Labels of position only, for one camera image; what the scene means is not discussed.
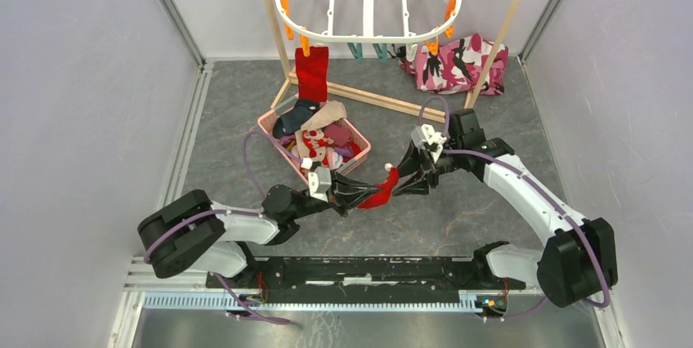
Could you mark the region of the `plain red sock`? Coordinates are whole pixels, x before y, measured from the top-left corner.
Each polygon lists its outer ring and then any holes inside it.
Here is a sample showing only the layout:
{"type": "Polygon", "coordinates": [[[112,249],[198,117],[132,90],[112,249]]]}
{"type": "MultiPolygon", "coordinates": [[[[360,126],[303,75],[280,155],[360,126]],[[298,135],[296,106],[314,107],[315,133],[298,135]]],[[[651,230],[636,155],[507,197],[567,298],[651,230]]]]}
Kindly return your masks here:
{"type": "Polygon", "coordinates": [[[295,65],[299,98],[325,102],[328,99],[329,48],[311,46],[310,55],[305,56],[303,50],[298,47],[295,50],[295,65]]]}

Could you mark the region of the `white round clip hanger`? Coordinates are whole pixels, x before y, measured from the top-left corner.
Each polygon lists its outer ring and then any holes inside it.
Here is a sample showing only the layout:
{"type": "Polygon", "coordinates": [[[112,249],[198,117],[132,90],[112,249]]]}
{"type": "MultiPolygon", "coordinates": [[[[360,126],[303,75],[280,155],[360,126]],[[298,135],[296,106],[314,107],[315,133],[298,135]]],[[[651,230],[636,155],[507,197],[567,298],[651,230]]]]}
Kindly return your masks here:
{"type": "Polygon", "coordinates": [[[311,48],[321,43],[343,43],[348,46],[352,56],[358,61],[364,58],[364,44],[373,46],[380,60],[385,59],[387,45],[390,43],[407,46],[407,53],[410,56],[415,54],[420,46],[424,46],[429,53],[436,55],[440,50],[440,38],[444,36],[451,39],[454,34],[454,22],[461,10],[461,2],[462,0],[444,0],[446,8],[442,21],[433,25],[427,32],[419,33],[411,28],[414,5],[409,0],[394,0],[399,8],[392,19],[400,26],[401,31],[381,34],[376,31],[376,0],[357,2],[361,15],[360,30],[357,33],[336,31],[338,0],[327,0],[325,27],[319,31],[301,25],[292,18],[292,8],[297,6],[296,1],[274,0],[279,12],[278,21],[284,24],[287,39],[296,39],[299,43],[299,51],[304,56],[309,56],[311,48]]]}

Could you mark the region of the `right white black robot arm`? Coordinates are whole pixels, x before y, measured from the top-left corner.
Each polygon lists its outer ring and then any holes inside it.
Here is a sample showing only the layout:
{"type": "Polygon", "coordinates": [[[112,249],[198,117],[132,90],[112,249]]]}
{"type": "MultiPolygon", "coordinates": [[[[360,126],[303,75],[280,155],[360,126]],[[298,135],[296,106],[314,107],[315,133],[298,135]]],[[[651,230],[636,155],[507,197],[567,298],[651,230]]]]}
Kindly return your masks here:
{"type": "Polygon", "coordinates": [[[534,231],[539,250],[506,241],[482,248],[481,261],[472,267],[478,287],[492,289],[508,278],[539,288],[557,307],[578,301],[597,308],[610,305],[618,282],[612,225],[602,217],[587,218],[557,197],[505,140],[486,136],[473,109],[450,114],[442,132],[430,124],[416,125],[397,170],[407,180],[392,191],[395,196],[427,195],[440,176],[469,172],[534,231]]]}

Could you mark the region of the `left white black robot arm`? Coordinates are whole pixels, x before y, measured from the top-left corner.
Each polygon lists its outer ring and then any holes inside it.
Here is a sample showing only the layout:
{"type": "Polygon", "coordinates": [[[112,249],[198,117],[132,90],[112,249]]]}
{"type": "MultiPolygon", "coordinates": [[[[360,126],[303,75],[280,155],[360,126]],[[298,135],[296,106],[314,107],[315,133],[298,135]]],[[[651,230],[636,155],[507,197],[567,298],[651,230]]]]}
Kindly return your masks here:
{"type": "Polygon", "coordinates": [[[257,277],[248,243],[285,243],[299,230],[299,219],[328,210],[347,216],[376,203],[382,190],[381,184],[324,169],[309,174],[304,190],[272,186],[257,209],[227,206],[212,201],[203,190],[191,190],[146,217],[136,232],[145,249],[144,261],[157,278],[204,270],[243,289],[257,277]]]}

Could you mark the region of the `red sock with white pompom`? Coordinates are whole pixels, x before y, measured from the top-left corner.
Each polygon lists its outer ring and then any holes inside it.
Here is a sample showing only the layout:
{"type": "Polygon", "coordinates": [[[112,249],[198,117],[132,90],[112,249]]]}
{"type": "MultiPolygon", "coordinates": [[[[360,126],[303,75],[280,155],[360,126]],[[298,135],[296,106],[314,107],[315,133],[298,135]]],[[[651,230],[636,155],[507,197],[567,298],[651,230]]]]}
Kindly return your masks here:
{"type": "Polygon", "coordinates": [[[358,206],[359,209],[373,209],[376,207],[381,207],[389,202],[392,192],[400,180],[400,173],[397,167],[391,163],[386,163],[385,169],[387,171],[386,180],[383,183],[375,185],[378,192],[369,196],[364,202],[362,202],[358,206]]]}

